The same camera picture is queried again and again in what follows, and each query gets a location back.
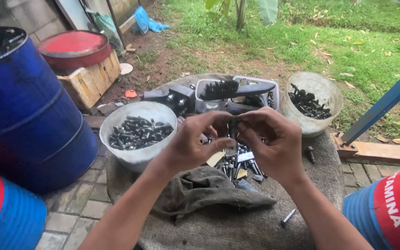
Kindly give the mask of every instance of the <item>screw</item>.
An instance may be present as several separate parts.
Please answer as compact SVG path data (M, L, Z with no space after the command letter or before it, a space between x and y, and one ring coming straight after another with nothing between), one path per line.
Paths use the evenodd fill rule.
M314 164L316 161L314 160L313 147L308 146L308 148L305 151L308 153L308 159L310 160L310 162Z
M285 228L286 223L288 222L288 220L291 218L291 216L292 216L295 212L296 212L296 209L293 209L293 210L286 216L286 218L285 218L284 220L281 221L281 226L282 226L283 228Z

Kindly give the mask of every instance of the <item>human hand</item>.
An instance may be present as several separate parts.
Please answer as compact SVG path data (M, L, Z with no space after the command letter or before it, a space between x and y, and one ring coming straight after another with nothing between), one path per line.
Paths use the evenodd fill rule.
M270 107L240 115L238 138L246 141L259 168L282 186L306 177L302 166L302 130ZM259 138L265 137L265 143Z
M167 168L172 175L189 170L206 162L213 154L237 145L230 138L218 138L217 131L226 127L232 115L223 111L209 111L186 118L174 139L152 160L152 166ZM208 145L200 143L200 134L210 134L216 139Z

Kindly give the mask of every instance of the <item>blue plastic bag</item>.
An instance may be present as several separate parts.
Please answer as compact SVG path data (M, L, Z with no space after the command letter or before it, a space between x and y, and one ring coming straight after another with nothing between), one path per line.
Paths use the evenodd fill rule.
M135 11L134 30L140 31L142 35L146 34L148 30L153 32L162 32L163 29L169 28L169 25L158 23L147 16L146 11L139 6Z

